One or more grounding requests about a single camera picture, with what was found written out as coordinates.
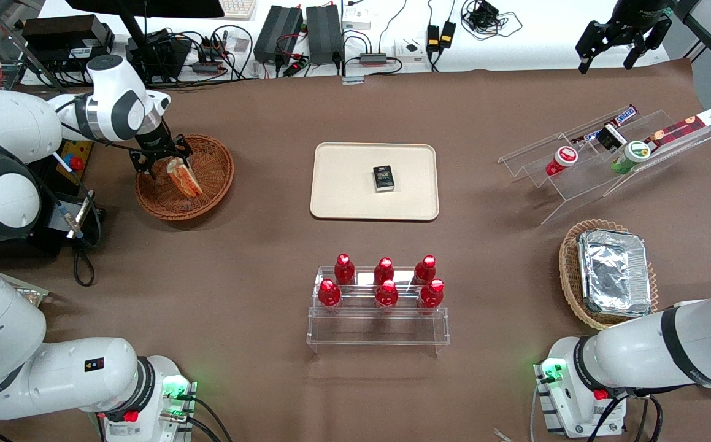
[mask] green can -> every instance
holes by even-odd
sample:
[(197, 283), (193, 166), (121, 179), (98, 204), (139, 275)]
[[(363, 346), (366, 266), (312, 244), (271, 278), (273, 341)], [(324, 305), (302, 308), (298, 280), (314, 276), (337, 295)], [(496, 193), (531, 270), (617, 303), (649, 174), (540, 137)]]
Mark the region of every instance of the green can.
[(620, 156), (611, 163), (611, 169), (618, 174), (629, 173), (635, 165), (650, 158), (650, 146), (643, 142), (630, 142), (622, 149)]

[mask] table surface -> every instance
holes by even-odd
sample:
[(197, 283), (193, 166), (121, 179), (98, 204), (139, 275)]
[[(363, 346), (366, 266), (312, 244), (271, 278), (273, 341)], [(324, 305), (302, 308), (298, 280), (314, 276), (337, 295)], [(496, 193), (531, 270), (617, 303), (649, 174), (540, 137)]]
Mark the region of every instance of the table surface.
[[(646, 113), (665, 109), (673, 120), (700, 112), (688, 61), (585, 77), (478, 71), (370, 77), (347, 87), (330, 77), (293, 84), (255, 80), (172, 93), (173, 132), (216, 137), (235, 162), (223, 203), (193, 222), (151, 218), (134, 198), (128, 154), (94, 149), (86, 183), (99, 204), (116, 208), (102, 248), (91, 254), (96, 284), (75, 284), (69, 251), (52, 263), (0, 262), (0, 271), (55, 293), (43, 305), (47, 341), (122, 336), (141, 355), (170, 357), (200, 381), (201, 399), (236, 442), (481, 442), (496, 440), (493, 428), (520, 442), (529, 438), (532, 363), (557, 339), (594, 333), (560, 289), (557, 253), (570, 226), (602, 218), (641, 235), (660, 308), (711, 297), (711, 141), (629, 192), (544, 226), (548, 194), (496, 162), (627, 103)], [(429, 103), (434, 123), (418, 111)], [(321, 142), (433, 146), (439, 217), (313, 218)], [(383, 255), (402, 265), (437, 255), (451, 345), (439, 356), (425, 347), (349, 346), (314, 355), (305, 344), (313, 277), (341, 252), (358, 265)], [(711, 440), (711, 390), (687, 387), (660, 399), (663, 440)], [(628, 434), (609, 440), (632, 440), (640, 407), (628, 408)], [(537, 440), (562, 440), (545, 433), (537, 414)], [(80, 411), (0, 422), (0, 431), (22, 442), (96, 440)]]
[[(314, 3), (301, 3), (304, 8), (307, 6), (318, 6), (319, 0)], [(566, 2), (548, 2), (544, 0), (517, 0), (515, 2), (494, 2), (493, 4), (501, 12), (512, 10), (518, 19), (521, 20), (523, 28), (510, 37), (493, 37), (480, 42), (473, 39), (459, 22), (462, 4), (465, 0), (453, 0), (453, 16), (451, 21), (456, 23), (456, 34), (453, 45), (443, 54), (437, 67), (441, 71), (461, 72), (483, 68), (492, 71), (503, 70), (527, 70), (527, 69), (565, 69), (577, 68), (579, 58), (574, 50), (576, 42), (582, 36), (583, 30), (591, 20), (605, 22), (611, 17), (611, 10), (614, 7), (614, 0), (568, 0)], [(385, 29), (389, 19), (402, 7), (403, 0), (366, 0), (359, 6), (367, 7), (375, 14), (372, 28), (366, 33), (373, 42), (374, 50), (377, 50), (380, 33)], [(295, 7), (299, 5), (297, 0), (257, 0), (255, 12), (251, 20), (219, 20), (219, 19), (174, 19), (153, 17), (148, 18), (148, 31), (158, 31), (163, 28), (171, 28), (179, 31), (198, 31), (204, 36), (221, 25), (239, 25), (249, 31), (257, 40), (260, 29), (263, 27), (265, 17), (271, 5)], [(442, 24), (451, 11), (452, 3), (448, 0), (431, 0), (434, 9), (432, 22), (442, 28)], [(60, 17), (69, 15), (89, 14), (89, 12), (72, 9), (65, 0), (46, 0), (39, 17)], [(125, 42), (127, 31), (120, 17), (109, 14), (97, 14), (101, 22), (107, 23), (114, 33), (117, 34), (117, 45), (115, 53), (125, 53)], [(405, 39), (405, 37), (418, 37), (425, 39), (426, 24), (429, 21), (430, 12), (426, 6), (426, 0), (407, 0), (404, 11), (391, 23), (383, 37), (383, 51), (388, 56), (394, 55), (393, 45), (395, 39)], [(137, 22), (143, 26), (142, 17), (137, 17)], [(506, 32), (512, 29), (513, 25), (506, 25)], [(240, 31), (229, 29), (232, 36), (236, 36)], [(300, 42), (296, 50), (308, 53), (306, 42)], [(360, 55), (363, 51), (363, 43), (350, 39), (347, 45), (347, 58)], [(594, 59), (594, 68), (621, 67), (625, 56), (628, 55), (627, 47), (614, 47)], [(658, 50), (650, 51), (636, 63), (636, 66), (660, 63), (667, 61), (666, 51), (661, 47)], [(243, 56), (237, 56), (236, 65), (244, 63)], [(249, 76), (263, 76), (263, 68), (256, 62), (249, 62), (245, 65), (245, 74)], [(402, 72), (428, 72), (428, 63), (405, 64)], [(348, 65), (348, 75), (363, 75), (367, 72), (375, 72), (374, 68), (360, 68), (355, 62)], [(274, 74), (273, 67), (269, 67), (271, 75)], [(324, 65), (314, 68), (309, 72), (309, 76), (331, 76), (336, 75), (336, 68), (333, 65)], [(181, 79), (201, 79), (191, 72), (191, 68), (184, 68)], [(38, 84), (38, 79), (33, 73), (27, 73), (25, 84)]]

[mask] wicker basket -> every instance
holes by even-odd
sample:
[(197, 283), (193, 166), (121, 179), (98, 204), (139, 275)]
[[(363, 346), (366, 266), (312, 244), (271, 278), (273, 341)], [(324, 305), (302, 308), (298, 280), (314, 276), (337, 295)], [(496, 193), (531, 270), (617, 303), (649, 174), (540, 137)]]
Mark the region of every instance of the wicker basket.
[(178, 190), (166, 171), (170, 158), (153, 165), (156, 179), (139, 173), (134, 180), (134, 193), (142, 209), (165, 221), (192, 219), (213, 209), (233, 182), (233, 158), (219, 140), (205, 135), (187, 135), (186, 141), (192, 148), (192, 169), (203, 188), (201, 196), (187, 198)]
[[(628, 232), (619, 224), (605, 221), (603, 219), (588, 219), (576, 224), (565, 235), (563, 244), (559, 248), (559, 279), (563, 283), (563, 293), (565, 300), (579, 319), (596, 330), (604, 330), (611, 325), (628, 321), (631, 318), (625, 316), (614, 316), (613, 314), (592, 313), (585, 307), (582, 297), (582, 271), (579, 264), (579, 248), (577, 238), (583, 232), (592, 229), (616, 230)], [(658, 285), (655, 282), (655, 271), (651, 263), (647, 263), (647, 276), (650, 279), (650, 296), (652, 311), (658, 311)]]

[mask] white table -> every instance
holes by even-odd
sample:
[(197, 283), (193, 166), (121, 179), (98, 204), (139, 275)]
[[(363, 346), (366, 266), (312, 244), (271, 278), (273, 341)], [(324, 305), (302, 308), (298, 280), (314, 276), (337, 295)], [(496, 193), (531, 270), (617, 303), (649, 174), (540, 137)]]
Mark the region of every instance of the white table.
[[(302, 8), (307, 6), (318, 6), (321, 0), (311, 0), (303, 2)], [(148, 32), (158, 31), (162, 28), (171, 28), (176, 33), (179, 31), (198, 31), (204, 36), (208, 36), (220, 25), (239, 25), (249, 30), (254, 40), (257, 40), (260, 29), (268, 14), (271, 5), (295, 7), (298, 0), (258, 0), (251, 20), (224, 20), (224, 19), (175, 19), (175, 18), (148, 18)], [(364, 0), (359, 6), (368, 7), (377, 14), (377, 18), (372, 21), (372, 28), (363, 31), (371, 37), (374, 50), (377, 50), (380, 33), (385, 28), (388, 20), (396, 14), (402, 7), (403, 0)], [(469, 71), (473, 69), (489, 69), (493, 71), (506, 70), (530, 70), (530, 69), (565, 69), (577, 68), (579, 58), (574, 50), (574, 45), (582, 36), (583, 30), (591, 20), (605, 22), (611, 17), (611, 10), (614, 0), (565, 0), (565, 2), (550, 2), (549, 0), (495, 0), (493, 5), (501, 12), (513, 11), (518, 19), (523, 23), (523, 29), (510, 37), (493, 37), (485, 41), (473, 39), (466, 30), (462, 29), (459, 22), (461, 16), (461, 6), (465, 0), (454, 0), (453, 16), (451, 21), (456, 23), (456, 34), (453, 37), (453, 45), (445, 51), (437, 68), (440, 71)], [(450, 0), (431, 0), (434, 8), (432, 23), (442, 24), (448, 17), (451, 8)], [(39, 17), (60, 17), (70, 15), (82, 15), (89, 12), (72, 9), (65, 0), (46, 0)], [(128, 32), (123, 26), (120, 17), (111, 14), (97, 14), (98, 19), (107, 23), (112, 31), (117, 34), (117, 46), (114, 53), (124, 53)], [(426, 7), (426, 0), (407, 0), (407, 6), (398, 17), (391, 23), (391, 27), (383, 37), (383, 52), (388, 56), (393, 55), (393, 45), (395, 39), (403, 37), (425, 36), (426, 25), (429, 20), (429, 9)], [(142, 17), (137, 17), (137, 22), (143, 25)], [(510, 31), (509, 23), (505, 31)], [(238, 36), (238, 30), (230, 28), (230, 39)], [(347, 58), (360, 55), (363, 50), (363, 43), (350, 39), (347, 44)], [(306, 42), (300, 42), (296, 46), (296, 52), (308, 53)], [(628, 54), (627, 47), (615, 47), (597, 56), (593, 61), (593, 68), (614, 68), (621, 67), (625, 56)], [(659, 48), (650, 51), (636, 62), (636, 66), (656, 64), (667, 61), (666, 51)], [(190, 55), (189, 64), (196, 61), (195, 53)], [(236, 65), (243, 65), (241, 56), (237, 58)], [(425, 64), (405, 64), (402, 72), (429, 72), (430, 66)], [(246, 65), (244, 74), (248, 76), (262, 76), (263, 68), (256, 62), (249, 62)], [(357, 62), (348, 64), (348, 75), (362, 75), (365, 72), (375, 72), (378, 68), (361, 68)], [(181, 79), (201, 79), (191, 72), (190, 68), (184, 68)], [(269, 72), (274, 75), (273, 66), (269, 66)], [(313, 68), (310, 76), (335, 75), (336, 69), (332, 65), (324, 65)], [(26, 75), (24, 83), (38, 83), (33, 75)]]

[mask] power supply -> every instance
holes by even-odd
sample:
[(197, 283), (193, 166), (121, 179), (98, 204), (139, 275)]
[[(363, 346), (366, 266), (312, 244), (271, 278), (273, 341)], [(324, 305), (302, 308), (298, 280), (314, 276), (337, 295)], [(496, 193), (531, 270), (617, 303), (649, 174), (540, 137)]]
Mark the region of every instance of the power supply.
[(307, 8), (310, 62), (327, 64), (344, 61), (342, 28), (339, 26), (339, 8), (336, 5), (309, 6)]
[(283, 64), (289, 64), (290, 56), (287, 54), (293, 53), (297, 34), (300, 33), (303, 23), (304, 14), (299, 8), (271, 6), (255, 43), (255, 60), (260, 63), (275, 63), (280, 56)]

